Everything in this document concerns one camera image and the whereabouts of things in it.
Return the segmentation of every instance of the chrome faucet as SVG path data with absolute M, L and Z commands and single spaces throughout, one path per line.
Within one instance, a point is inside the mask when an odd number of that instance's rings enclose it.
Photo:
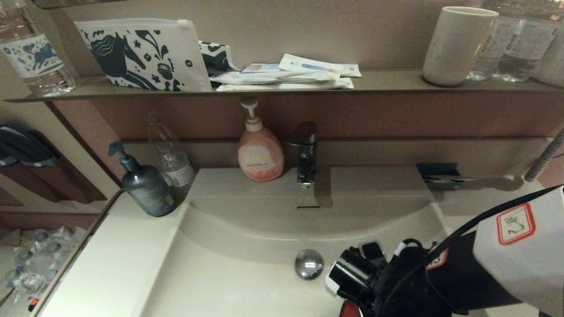
M 317 124 L 300 123 L 288 143 L 298 147 L 298 184 L 310 188 L 317 180 Z

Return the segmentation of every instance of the white cup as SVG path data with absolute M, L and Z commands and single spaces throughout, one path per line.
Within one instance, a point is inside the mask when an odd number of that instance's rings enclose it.
M 498 16 L 480 8 L 444 7 L 425 56 L 423 78 L 439 86 L 461 84 Z

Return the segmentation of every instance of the brown shelf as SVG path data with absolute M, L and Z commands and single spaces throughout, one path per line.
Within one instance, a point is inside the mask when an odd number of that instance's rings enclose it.
M 187 96 L 242 96 L 242 95 L 348 95 L 348 94 L 413 94 L 413 93 L 557 93 L 564 89 L 545 85 L 534 80 L 508 83 L 497 80 L 465 81 L 456 87 L 434 86 L 421 77 L 421 71 L 365 71 L 362 78 L 352 78 L 355 89 L 351 90 L 277 90 L 277 91 L 225 91 L 208 93 L 171 92 L 118 87 L 104 77 L 80 78 L 77 87 L 68 94 L 54 97 L 27 96 L 7 99 L 8 102 L 50 102 L 57 100 L 138 97 L 187 97 Z

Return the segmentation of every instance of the countertop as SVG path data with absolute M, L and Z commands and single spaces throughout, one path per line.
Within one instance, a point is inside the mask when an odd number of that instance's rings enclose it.
M 433 195 L 446 216 L 446 225 L 455 229 L 472 215 L 540 189 L 542 185 L 533 182 L 510 191 L 462 189 Z M 142 290 L 148 287 L 146 276 L 159 264 L 156 259 L 163 252 L 161 246 L 174 234 L 181 207 L 165 217 L 154 218 L 146 215 L 131 196 L 122 194 L 40 316 L 132 316 Z M 487 313 L 499 317 L 538 315 L 535 308 L 526 304 L 488 309 Z M 487 315 L 475 311 L 471 316 Z

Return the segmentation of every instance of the sink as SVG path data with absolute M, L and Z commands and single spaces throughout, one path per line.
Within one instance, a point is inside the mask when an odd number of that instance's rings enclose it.
M 343 299 L 325 290 L 323 277 L 343 250 L 376 240 L 389 259 L 405 238 L 430 246 L 447 236 L 415 168 L 331 168 L 319 176 L 318 188 L 304 190 L 295 170 L 267 183 L 239 169 L 200 170 L 139 315 L 338 316 Z M 303 208 L 308 199 L 331 203 Z M 314 280 L 294 270 L 307 248 L 325 259 Z

